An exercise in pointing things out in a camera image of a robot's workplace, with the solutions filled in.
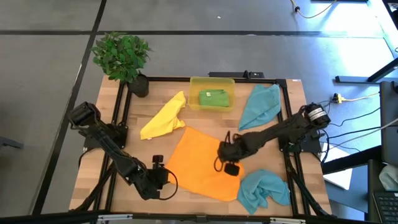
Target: light blue towel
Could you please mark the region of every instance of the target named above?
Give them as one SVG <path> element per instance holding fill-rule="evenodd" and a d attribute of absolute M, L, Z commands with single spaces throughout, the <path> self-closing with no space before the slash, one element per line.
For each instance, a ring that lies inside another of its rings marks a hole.
<path fill-rule="evenodd" d="M 242 118 L 239 130 L 249 129 L 272 121 L 280 111 L 280 91 L 278 85 L 265 87 L 256 85 L 251 92 Z"/>
<path fill-rule="evenodd" d="M 261 169 L 249 174 L 241 182 L 238 200 L 253 215 L 258 206 L 268 207 L 268 196 L 280 205 L 290 205 L 289 194 L 287 184 L 278 175 Z"/>

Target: orange cloth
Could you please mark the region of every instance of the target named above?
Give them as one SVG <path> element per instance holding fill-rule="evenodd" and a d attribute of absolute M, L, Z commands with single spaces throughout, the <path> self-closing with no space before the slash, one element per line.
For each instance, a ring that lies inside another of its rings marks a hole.
<path fill-rule="evenodd" d="M 187 127 L 166 168 L 177 176 L 179 186 L 196 194 L 229 202 L 238 196 L 244 170 L 242 164 L 237 164 L 240 170 L 236 177 L 226 174 L 224 170 L 214 170 L 219 144 L 220 140 Z M 175 184 L 171 175 L 169 181 Z"/>

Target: wooden tabletop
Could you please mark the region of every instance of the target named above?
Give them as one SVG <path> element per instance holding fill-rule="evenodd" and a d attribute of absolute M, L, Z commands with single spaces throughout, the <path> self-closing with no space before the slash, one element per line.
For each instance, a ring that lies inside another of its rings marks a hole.
<path fill-rule="evenodd" d="M 187 126 L 191 126 L 198 131 L 223 140 L 227 131 L 231 134 L 238 132 L 238 123 L 241 118 L 247 98 L 256 84 L 236 83 L 235 96 L 236 104 L 234 110 L 229 113 L 216 111 L 195 111 L 187 105 L 178 114 L 180 120 L 185 121 Z M 109 81 L 104 77 L 99 91 L 96 106 L 101 111 L 101 119 L 105 123 L 110 123 L 113 108 L 118 92 L 119 84 Z M 287 80 L 290 106 L 292 112 L 296 113 L 302 105 L 306 104 L 302 82 L 300 80 Z M 189 82 L 150 82 L 149 95 L 145 98 L 132 97 L 129 109 L 127 125 L 129 132 L 125 151 L 144 162 L 147 167 L 152 167 L 152 156 L 156 154 L 164 155 L 166 164 L 172 155 L 177 143 L 182 137 L 185 128 L 179 128 L 165 136 L 153 138 L 151 140 L 140 140 L 140 130 L 147 124 L 152 117 L 179 91 L 184 91 L 188 98 Z M 119 120 L 122 117 L 124 99 L 119 112 Z M 286 109 L 283 98 L 281 99 L 283 117 L 286 118 Z M 277 123 L 277 118 L 266 125 L 241 131 L 260 131 L 264 128 Z M 70 208 L 79 206 L 97 184 L 100 175 L 101 164 L 104 152 L 100 149 L 89 152 L 81 161 L 80 170 L 77 176 L 75 189 L 72 195 Z M 329 199 L 326 192 L 325 181 L 319 161 L 309 153 L 301 153 L 303 173 L 305 183 L 315 200 L 322 208 L 331 213 Z M 245 175 L 258 169 L 270 170 L 279 175 L 284 181 L 286 178 L 285 164 L 282 153 L 279 151 L 277 139 L 267 142 L 267 144 L 254 156 L 250 156 L 241 161 L 244 166 Z M 175 189 L 174 184 L 167 184 L 161 191 L 161 195 L 166 197 L 171 195 Z M 104 208 L 108 186 L 103 191 L 101 208 Z M 296 198 L 298 210 L 303 213 L 301 195 L 296 186 Z M 292 216 L 290 206 L 281 206 L 268 198 L 268 208 L 259 208 L 254 215 L 257 216 Z M 209 215 L 249 215 L 245 208 L 237 201 L 221 202 L 212 198 L 197 195 L 179 188 L 175 197 L 167 201 L 146 200 L 140 198 L 135 187 L 128 186 L 125 181 L 118 176 L 112 201 L 112 211 L 132 212 L 132 213 L 173 213 L 173 214 L 209 214 Z"/>

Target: potted plant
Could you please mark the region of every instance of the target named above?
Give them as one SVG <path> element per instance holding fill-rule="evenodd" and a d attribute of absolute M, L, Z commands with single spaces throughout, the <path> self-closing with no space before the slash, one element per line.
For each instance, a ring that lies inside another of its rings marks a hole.
<path fill-rule="evenodd" d="M 127 83 L 129 91 L 138 97 L 148 95 L 148 78 L 139 70 L 149 58 L 148 51 L 152 51 L 148 42 L 137 36 L 112 32 L 96 40 L 91 51 L 95 54 L 94 63 L 109 75 L 109 80 Z"/>

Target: keyboard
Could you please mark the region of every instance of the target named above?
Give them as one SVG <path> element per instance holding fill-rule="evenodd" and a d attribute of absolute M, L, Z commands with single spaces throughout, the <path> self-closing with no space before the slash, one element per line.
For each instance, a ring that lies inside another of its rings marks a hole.
<path fill-rule="evenodd" d="M 374 192 L 373 199 L 381 222 L 398 224 L 398 192 Z"/>

